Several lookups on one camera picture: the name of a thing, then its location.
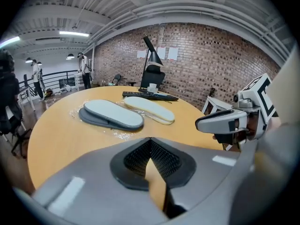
shoe insole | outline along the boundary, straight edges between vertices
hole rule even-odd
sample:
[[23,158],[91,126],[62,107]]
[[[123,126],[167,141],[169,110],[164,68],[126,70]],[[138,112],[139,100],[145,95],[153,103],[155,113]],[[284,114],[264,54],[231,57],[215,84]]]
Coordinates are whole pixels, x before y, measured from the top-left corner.
[[155,116],[157,116],[159,118],[157,120],[156,119],[154,119],[154,120],[156,120],[160,123],[163,123],[160,121],[160,119],[162,121],[169,122],[169,124],[175,120],[175,116],[170,110],[164,108],[163,106],[161,106],[155,102],[144,99],[142,97],[126,97],[126,98],[124,98],[124,103],[129,107],[137,108],[137,109],[154,114]]
[[121,127],[118,124],[115,124],[113,122],[110,122],[108,120],[105,120],[103,118],[96,117],[94,114],[89,113],[84,108],[81,108],[78,112],[79,118],[89,124],[105,127],[105,128],[113,128],[113,129],[119,129],[124,131],[133,131],[136,130],[136,128],[127,128],[127,127]]
[[84,104],[84,109],[97,118],[112,122],[122,128],[140,128],[144,119],[141,115],[107,100],[92,100]]

round wooden table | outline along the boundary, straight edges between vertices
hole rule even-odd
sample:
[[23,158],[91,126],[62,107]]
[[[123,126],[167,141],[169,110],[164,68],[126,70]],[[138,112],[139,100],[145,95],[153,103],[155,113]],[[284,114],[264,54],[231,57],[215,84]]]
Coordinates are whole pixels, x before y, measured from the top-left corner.
[[[195,121],[203,116],[202,112],[181,99],[172,103],[155,101],[174,113],[173,124],[163,125],[145,118],[143,129],[133,133],[84,123],[74,112],[87,100],[106,99],[119,102],[123,99],[123,91],[137,89],[130,86],[110,86],[83,90],[68,95],[46,110],[34,126],[28,147],[29,172],[35,188],[81,155],[122,143],[125,141],[124,137],[127,140],[161,137],[191,146],[222,149],[222,145],[212,139],[212,134],[205,134],[196,129]],[[146,179],[150,182],[152,197],[156,196],[156,190],[161,187],[162,180],[151,184],[158,176],[159,173],[153,164],[147,166]]]

floor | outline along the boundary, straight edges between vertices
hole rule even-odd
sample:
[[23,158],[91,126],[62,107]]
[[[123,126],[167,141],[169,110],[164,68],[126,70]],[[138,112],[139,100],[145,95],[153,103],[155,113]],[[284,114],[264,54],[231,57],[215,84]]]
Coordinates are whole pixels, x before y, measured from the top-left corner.
[[[33,101],[36,108],[35,112],[32,110],[29,103],[24,104],[23,119],[25,127],[27,129],[33,128],[44,111],[46,111],[50,106],[52,106],[55,102],[59,101],[63,97],[66,97],[67,95],[75,92],[77,92],[77,90],[72,89],[70,92],[48,97],[44,102],[39,102],[38,99],[36,99]],[[23,155],[27,154],[27,148],[28,142],[24,143],[22,146]],[[16,150],[17,156],[14,157],[11,154],[11,149],[11,144],[6,142],[4,138],[0,138],[0,164],[12,186],[20,188],[26,193],[31,194],[34,192],[34,186],[30,178],[27,160],[23,159],[20,156],[19,149]]]

white shirt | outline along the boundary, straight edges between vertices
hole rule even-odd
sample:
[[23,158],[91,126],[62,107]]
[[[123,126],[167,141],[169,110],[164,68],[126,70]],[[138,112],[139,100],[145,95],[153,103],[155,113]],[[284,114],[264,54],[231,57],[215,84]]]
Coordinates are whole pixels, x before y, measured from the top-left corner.
[[32,67],[33,67],[33,73],[36,72],[33,76],[33,82],[37,83],[38,82],[38,76],[39,76],[39,66],[38,66],[38,64],[35,64]]
[[81,70],[85,73],[89,73],[88,64],[89,64],[88,57],[83,55],[81,59]]

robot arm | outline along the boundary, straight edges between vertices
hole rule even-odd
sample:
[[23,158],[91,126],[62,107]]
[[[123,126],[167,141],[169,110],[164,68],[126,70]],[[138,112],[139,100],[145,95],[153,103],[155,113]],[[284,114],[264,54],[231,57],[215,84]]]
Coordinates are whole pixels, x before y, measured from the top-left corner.
[[254,79],[242,91],[233,97],[233,106],[225,111],[201,117],[196,120],[196,128],[204,133],[213,133],[219,143],[233,143],[237,134],[244,131],[246,140],[260,138],[275,112],[275,108],[266,95],[270,78],[264,74]]

